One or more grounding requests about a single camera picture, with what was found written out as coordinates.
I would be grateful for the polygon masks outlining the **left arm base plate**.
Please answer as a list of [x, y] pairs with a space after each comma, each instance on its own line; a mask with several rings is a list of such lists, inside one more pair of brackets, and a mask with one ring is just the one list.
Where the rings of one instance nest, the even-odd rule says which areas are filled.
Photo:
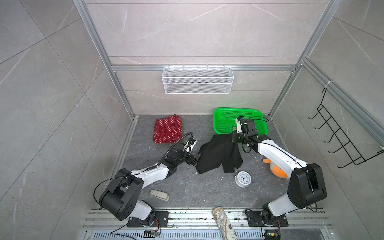
[[151, 213], [145, 220], [138, 218], [130, 218], [128, 222], [128, 228], [165, 228], [168, 225], [169, 212], [167, 211], [155, 211]]

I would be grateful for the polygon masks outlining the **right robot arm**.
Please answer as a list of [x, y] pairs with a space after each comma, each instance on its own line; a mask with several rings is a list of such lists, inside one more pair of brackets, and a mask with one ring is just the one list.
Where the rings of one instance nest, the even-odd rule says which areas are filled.
[[273, 226], [285, 214], [316, 205], [327, 197], [323, 171], [318, 164], [308, 164], [294, 157], [267, 135], [259, 134], [252, 118], [237, 117], [236, 125], [237, 129], [232, 132], [232, 142], [242, 143], [242, 146], [266, 157], [289, 179], [287, 192], [263, 205], [261, 218], [265, 225]]

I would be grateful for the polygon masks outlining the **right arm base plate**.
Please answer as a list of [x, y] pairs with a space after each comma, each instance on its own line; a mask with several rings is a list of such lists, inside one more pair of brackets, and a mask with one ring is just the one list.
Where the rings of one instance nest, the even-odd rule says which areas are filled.
[[274, 216], [269, 210], [254, 211], [247, 209], [244, 211], [249, 227], [288, 227], [286, 215]]

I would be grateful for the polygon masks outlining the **red polka dot skirt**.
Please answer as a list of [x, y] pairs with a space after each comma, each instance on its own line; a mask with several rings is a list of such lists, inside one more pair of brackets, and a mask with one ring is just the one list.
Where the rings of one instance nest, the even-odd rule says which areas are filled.
[[182, 120], [178, 115], [156, 119], [153, 141], [155, 144], [175, 143], [182, 136]]

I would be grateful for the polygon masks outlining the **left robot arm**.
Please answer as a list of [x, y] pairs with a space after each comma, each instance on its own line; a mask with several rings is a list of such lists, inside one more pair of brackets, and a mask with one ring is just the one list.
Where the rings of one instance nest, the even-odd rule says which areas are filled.
[[196, 143], [194, 134], [186, 133], [154, 165], [136, 171], [120, 169], [113, 178], [97, 185], [99, 187], [104, 183], [108, 184], [99, 198], [93, 196], [95, 202], [119, 221], [137, 219], [143, 226], [151, 226], [156, 221], [156, 209], [139, 200], [142, 189], [169, 178], [183, 163], [196, 165], [197, 159], [192, 155]]

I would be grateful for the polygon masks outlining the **black skirt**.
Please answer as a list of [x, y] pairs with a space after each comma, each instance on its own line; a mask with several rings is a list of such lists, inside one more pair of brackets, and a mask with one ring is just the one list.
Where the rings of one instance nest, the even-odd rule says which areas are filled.
[[196, 169], [199, 174], [223, 166], [224, 173], [234, 173], [243, 164], [238, 143], [232, 142], [231, 134], [213, 135], [212, 139], [201, 146]]

